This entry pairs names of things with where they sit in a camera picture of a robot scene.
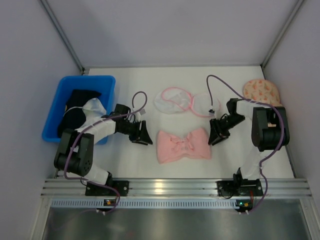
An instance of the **blue plastic container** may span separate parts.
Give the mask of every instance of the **blue plastic container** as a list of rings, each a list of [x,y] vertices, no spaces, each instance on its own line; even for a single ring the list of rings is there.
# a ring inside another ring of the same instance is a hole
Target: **blue plastic container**
[[[65,113],[66,103],[74,89],[94,90],[101,93],[99,100],[106,112],[110,114],[114,101],[116,79],[113,76],[66,76],[61,79],[45,122],[42,132],[43,140],[59,143],[58,125]],[[108,137],[101,139],[97,144],[105,144]]]

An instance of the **white table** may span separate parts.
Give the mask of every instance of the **white table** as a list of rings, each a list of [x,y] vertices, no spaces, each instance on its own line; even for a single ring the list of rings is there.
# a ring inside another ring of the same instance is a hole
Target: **white table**
[[[259,66],[216,66],[216,67],[137,67],[137,68],[92,68],[89,75],[112,75],[116,79],[114,104],[131,107],[137,91],[145,91],[148,103],[145,107],[147,130],[153,145],[131,143],[128,136],[117,133],[109,136],[105,145],[94,147],[94,161],[117,178],[231,178],[243,165],[252,149],[251,120],[230,130],[230,138],[211,147],[212,159],[182,158],[179,161],[159,164],[156,155],[156,137],[159,130],[185,137],[188,132],[203,127],[210,133],[209,118],[195,116],[190,111],[180,114],[164,114],[153,104],[158,92],[168,87],[181,87],[198,94],[208,91],[206,77],[215,74],[242,93],[244,84],[252,79],[264,78]],[[227,113],[226,103],[236,98],[218,80],[210,79],[212,94],[221,102],[218,117]],[[135,107],[144,102],[138,95]],[[267,178],[293,178],[286,149],[283,147],[270,158],[264,169]]]

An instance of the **white wall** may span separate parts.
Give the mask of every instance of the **white wall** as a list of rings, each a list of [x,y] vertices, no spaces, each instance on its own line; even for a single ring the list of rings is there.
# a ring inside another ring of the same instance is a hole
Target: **white wall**
[[[297,0],[48,0],[85,67],[259,65]]]
[[[0,238],[20,240],[54,171],[41,133],[57,84],[79,71],[37,0],[2,0],[0,33]]]
[[[287,109],[289,148],[320,210],[320,1],[307,0],[265,74]]]

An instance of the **black cloth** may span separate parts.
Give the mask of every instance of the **black cloth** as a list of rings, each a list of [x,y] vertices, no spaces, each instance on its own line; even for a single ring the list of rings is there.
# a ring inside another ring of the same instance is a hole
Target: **black cloth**
[[[83,107],[90,99],[98,98],[100,92],[92,90],[74,89],[69,100],[66,102],[66,110],[73,107]],[[86,122],[86,115],[82,108],[73,108],[68,111],[58,126],[58,137],[61,138],[65,129],[78,129]]]

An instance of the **pink bow-shaped pillow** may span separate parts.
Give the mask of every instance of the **pink bow-shaped pillow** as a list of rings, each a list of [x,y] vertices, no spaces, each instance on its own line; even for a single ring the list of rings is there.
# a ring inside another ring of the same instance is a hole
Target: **pink bow-shaped pillow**
[[[208,134],[203,128],[189,132],[186,138],[159,131],[157,136],[157,158],[160,164],[190,159],[211,159]]]

